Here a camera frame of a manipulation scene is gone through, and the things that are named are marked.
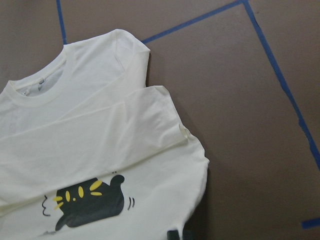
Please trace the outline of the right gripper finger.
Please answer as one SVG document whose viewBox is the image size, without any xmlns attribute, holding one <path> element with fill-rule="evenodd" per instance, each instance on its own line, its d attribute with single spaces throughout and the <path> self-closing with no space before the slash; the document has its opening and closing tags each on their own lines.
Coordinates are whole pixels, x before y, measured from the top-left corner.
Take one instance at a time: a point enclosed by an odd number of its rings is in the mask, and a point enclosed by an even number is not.
<svg viewBox="0 0 320 240">
<path fill-rule="evenodd" d="M 170 229 L 166 232 L 167 240 L 180 240 L 179 231 L 177 229 Z"/>
</svg>

